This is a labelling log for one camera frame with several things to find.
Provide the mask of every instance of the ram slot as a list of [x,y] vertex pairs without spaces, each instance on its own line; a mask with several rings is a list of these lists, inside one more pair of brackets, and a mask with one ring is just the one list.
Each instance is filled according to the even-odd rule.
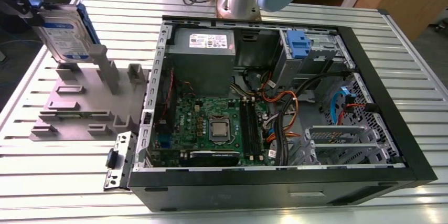
[[258,114],[254,102],[241,103],[241,121],[243,130],[243,148],[246,156],[262,155]]

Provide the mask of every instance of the cpu socket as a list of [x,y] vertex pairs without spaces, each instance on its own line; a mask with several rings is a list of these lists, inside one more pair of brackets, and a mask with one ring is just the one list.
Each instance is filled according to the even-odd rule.
[[215,144],[231,140],[231,120],[226,115],[213,115],[209,118],[210,139]]

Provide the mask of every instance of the aluminum table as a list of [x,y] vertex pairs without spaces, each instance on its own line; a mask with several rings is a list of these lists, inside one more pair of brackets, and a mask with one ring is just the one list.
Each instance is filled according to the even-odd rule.
[[[82,1],[118,67],[151,69],[162,15],[214,17],[214,3],[183,0]],[[0,220],[149,223],[443,223],[448,220],[448,91],[389,15],[371,9],[290,5],[263,20],[351,26],[439,180],[361,206],[151,213],[133,193],[105,193],[111,141],[29,139],[55,85],[43,47],[0,114]]]

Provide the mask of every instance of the hard drive label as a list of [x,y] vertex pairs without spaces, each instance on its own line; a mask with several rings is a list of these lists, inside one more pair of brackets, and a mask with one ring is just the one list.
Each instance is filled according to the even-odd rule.
[[46,23],[45,30],[53,45],[61,54],[70,59],[90,58],[89,50],[77,37],[75,26],[69,23]]

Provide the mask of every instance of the floor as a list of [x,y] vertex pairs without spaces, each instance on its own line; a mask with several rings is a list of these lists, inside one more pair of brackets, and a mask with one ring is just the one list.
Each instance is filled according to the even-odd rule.
[[[57,3],[70,2],[70,0],[46,1]],[[9,102],[10,96],[39,52],[42,46],[39,41],[41,39],[33,30],[13,33],[13,31],[6,31],[0,26],[0,51],[7,57],[2,61],[3,57],[0,54],[0,110]],[[434,28],[429,27],[414,42],[414,45],[442,82],[448,86],[448,35],[438,34]]]

